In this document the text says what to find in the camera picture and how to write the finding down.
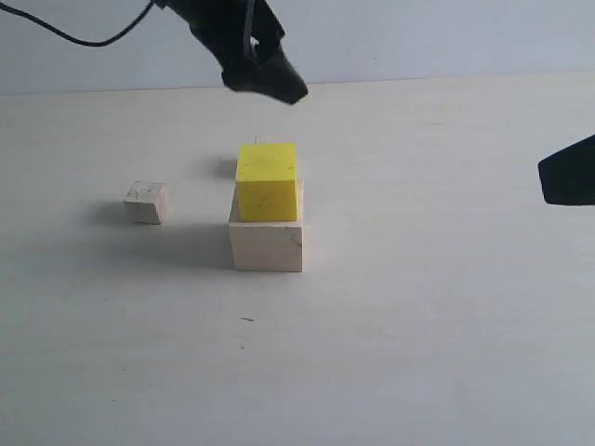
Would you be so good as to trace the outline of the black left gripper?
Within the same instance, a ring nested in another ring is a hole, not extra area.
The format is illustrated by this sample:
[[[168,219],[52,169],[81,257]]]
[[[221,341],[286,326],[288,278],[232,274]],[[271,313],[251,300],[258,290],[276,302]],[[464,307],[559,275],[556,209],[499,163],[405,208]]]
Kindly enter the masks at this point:
[[[223,84],[294,105],[309,89],[280,48],[284,28],[265,1],[162,1],[215,57]]]

